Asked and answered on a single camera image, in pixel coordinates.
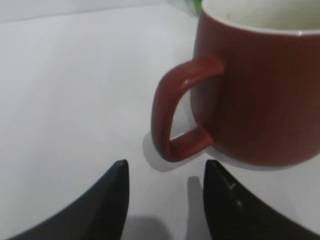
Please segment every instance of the white background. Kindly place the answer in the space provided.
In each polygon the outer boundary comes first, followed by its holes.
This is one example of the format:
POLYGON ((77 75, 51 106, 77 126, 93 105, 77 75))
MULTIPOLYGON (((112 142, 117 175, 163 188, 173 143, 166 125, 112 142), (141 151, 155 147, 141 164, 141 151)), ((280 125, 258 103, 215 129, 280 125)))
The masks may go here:
POLYGON ((166 0, 0 0, 0 23, 48 15, 165 2, 166 0))

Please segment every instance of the red mug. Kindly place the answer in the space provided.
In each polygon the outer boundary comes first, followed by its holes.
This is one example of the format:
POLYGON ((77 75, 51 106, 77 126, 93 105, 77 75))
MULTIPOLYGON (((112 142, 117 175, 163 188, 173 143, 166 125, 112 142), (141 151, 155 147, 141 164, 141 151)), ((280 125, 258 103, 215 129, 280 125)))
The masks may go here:
POLYGON ((151 134, 172 162, 209 146, 264 166, 320 153, 320 1, 204 0, 193 60, 160 81, 151 134), (188 90, 197 127, 170 139, 188 90))

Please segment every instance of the white surface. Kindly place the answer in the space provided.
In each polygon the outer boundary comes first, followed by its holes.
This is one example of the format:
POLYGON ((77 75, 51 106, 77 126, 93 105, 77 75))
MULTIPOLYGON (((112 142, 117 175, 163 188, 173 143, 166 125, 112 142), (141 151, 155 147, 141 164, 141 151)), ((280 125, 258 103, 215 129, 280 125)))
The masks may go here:
POLYGON ((166 0, 0 0, 0 23, 163 2, 166 0))
MULTIPOLYGON (((319 159, 275 170, 212 149, 181 163, 155 152, 154 92, 166 71, 192 57, 196 28, 195 17, 169 4, 0 24, 1 240, 61 210, 123 158, 130 170, 123 239, 210 239, 201 184, 212 156, 320 233, 319 159)), ((193 125, 189 107, 185 98, 176 134, 193 125)))

